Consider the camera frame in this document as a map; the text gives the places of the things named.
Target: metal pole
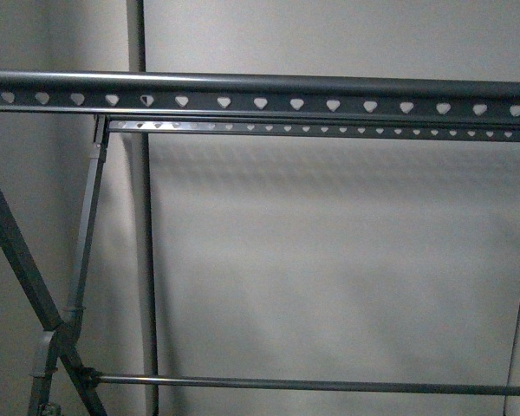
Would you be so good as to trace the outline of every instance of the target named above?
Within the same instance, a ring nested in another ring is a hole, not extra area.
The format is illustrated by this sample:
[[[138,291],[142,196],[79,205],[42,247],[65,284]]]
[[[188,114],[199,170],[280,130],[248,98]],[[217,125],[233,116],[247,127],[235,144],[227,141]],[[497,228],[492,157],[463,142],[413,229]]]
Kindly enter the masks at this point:
[[[212,377],[152,377],[129,374],[98,374],[94,383],[157,386],[259,388],[269,390],[316,390],[326,392],[469,394],[520,396],[520,387],[463,384],[371,383],[356,381],[227,379]]]
[[[64,309],[66,312],[65,320],[73,326],[76,340],[81,332],[82,304],[85,294],[85,283],[87,282],[88,259],[93,241],[102,170],[106,162],[108,135],[106,116],[99,115],[96,118],[94,129],[93,151],[90,155],[87,188],[83,199],[79,237],[77,238],[77,248],[75,250],[74,272],[69,288],[68,305]]]

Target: gray wall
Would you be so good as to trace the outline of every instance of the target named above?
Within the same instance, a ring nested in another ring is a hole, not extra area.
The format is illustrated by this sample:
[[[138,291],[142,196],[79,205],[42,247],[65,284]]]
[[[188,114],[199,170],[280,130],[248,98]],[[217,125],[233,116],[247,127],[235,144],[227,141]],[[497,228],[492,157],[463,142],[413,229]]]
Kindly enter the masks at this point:
[[[520,2],[146,2],[147,68],[520,81]],[[504,384],[520,145],[154,138],[160,359]],[[501,415],[501,398],[164,390],[185,414]]]
[[[259,4],[146,1],[148,69],[520,81],[520,2]],[[121,0],[1,1],[0,68],[134,68],[131,13]],[[0,184],[60,306],[91,130],[85,117],[0,114]],[[128,373],[144,371],[146,332],[134,143],[110,147],[81,338],[88,365]],[[520,145],[173,136],[152,151],[163,373],[506,382]],[[25,411],[38,332],[0,251],[0,414]],[[515,364],[520,382],[520,348]],[[142,388],[100,392],[112,414],[145,413]],[[500,398],[162,392],[162,414],[503,408]],[[53,400],[85,414],[63,370]]]

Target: horizontal metal bar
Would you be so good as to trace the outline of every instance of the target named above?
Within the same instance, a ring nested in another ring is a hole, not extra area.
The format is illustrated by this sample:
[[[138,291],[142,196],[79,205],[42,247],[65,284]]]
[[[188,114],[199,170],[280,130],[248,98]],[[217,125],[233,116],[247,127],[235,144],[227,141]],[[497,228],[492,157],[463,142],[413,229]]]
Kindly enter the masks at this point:
[[[365,139],[395,140],[454,140],[454,141],[493,141],[520,142],[520,130],[495,127],[445,128],[424,127],[412,128],[396,123],[391,125],[372,126],[371,123],[350,125],[347,123],[332,124],[320,121],[312,123],[267,122],[265,120],[248,122],[220,121],[220,119],[197,118],[178,119],[177,121],[140,121],[113,120],[108,129],[113,133],[191,133],[191,134],[246,134],[271,136],[302,137],[342,137]]]
[[[161,74],[129,72],[26,72],[0,70],[2,88],[175,91],[520,98],[520,82],[409,80],[300,75]]]
[[[0,111],[520,130],[520,82],[0,71]]]
[[[520,396],[520,387],[463,384],[369,383],[355,381],[228,379],[212,377],[161,377],[129,374],[98,374],[94,383],[147,384],[184,387],[258,388],[269,390],[316,390],[327,392],[469,394]]]

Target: diagonal metal leg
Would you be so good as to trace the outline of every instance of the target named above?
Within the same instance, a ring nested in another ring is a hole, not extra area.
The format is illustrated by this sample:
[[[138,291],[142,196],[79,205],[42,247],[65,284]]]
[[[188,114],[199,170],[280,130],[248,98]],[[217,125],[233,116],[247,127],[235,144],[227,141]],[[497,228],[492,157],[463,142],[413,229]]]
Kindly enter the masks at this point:
[[[101,187],[102,170],[106,162],[107,142],[106,117],[101,115],[96,119],[94,128],[93,151],[90,155],[88,168],[87,187],[83,199],[81,222],[79,225],[79,237],[75,250],[74,271],[69,287],[68,304],[64,309],[65,321],[73,327],[75,340],[81,333],[81,321],[83,315],[83,297],[87,282],[88,259],[90,247],[93,241],[94,221],[98,207],[98,195]]]
[[[60,359],[79,397],[87,408],[88,414],[90,416],[107,416],[106,410],[98,397],[98,393],[94,390],[93,386],[87,383],[85,378],[86,369],[81,362],[81,357],[77,349],[75,347],[67,348],[65,354],[60,356]]]
[[[62,323],[58,309],[1,190],[0,246],[44,330],[52,331],[57,328]]]
[[[36,267],[29,247],[16,224],[8,203],[0,190],[0,246],[10,262],[25,295],[29,299],[42,327],[44,336],[36,351],[33,369],[33,385],[29,401],[29,416],[38,416],[48,403],[52,375],[58,356],[62,360],[77,393],[91,416],[106,416],[106,410],[93,386],[87,383],[85,367],[75,348],[81,332],[82,298],[88,268],[90,240],[94,227],[98,190],[100,188],[102,165],[106,158],[106,119],[101,116],[96,121],[94,150],[91,154],[89,184],[86,190],[81,219],[80,241],[75,259],[75,274],[68,300],[68,319],[60,317],[41,273]]]

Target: clothes drying rack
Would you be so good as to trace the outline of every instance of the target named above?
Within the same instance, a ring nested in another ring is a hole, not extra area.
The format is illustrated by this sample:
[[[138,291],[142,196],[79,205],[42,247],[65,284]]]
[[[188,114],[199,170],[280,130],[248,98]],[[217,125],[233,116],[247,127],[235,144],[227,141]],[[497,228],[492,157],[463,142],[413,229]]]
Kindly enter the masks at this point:
[[[520,82],[0,71],[0,112],[95,116],[75,271],[63,315],[0,191],[0,246],[44,330],[29,416],[53,414],[49,392],[58,359],[92,416],[107,414],[96,392],[104,383],[520,396],[520,386],[104,374],[83,365],[76,346],[110,133],[520,142]]]

